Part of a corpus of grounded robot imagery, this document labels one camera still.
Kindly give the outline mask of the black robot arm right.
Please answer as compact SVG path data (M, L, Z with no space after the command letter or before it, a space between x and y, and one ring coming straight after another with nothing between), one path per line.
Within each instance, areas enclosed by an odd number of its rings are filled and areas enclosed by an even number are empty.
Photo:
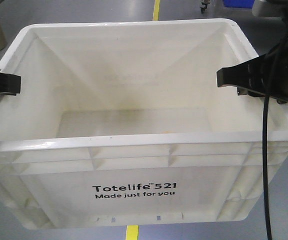
M271 83L270 97L283 104L288 103L288 0L271 0L269 4L285 24L284 37L267 53L218 70L217 86L234 86L238 95L263 97Z

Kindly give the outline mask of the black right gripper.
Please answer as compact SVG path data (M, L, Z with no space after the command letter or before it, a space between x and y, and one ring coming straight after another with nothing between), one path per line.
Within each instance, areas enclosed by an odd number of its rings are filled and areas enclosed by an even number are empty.
M266 55L221 68L216 79L219 88L237 87L238 96L265 96L288 103L288 34Z

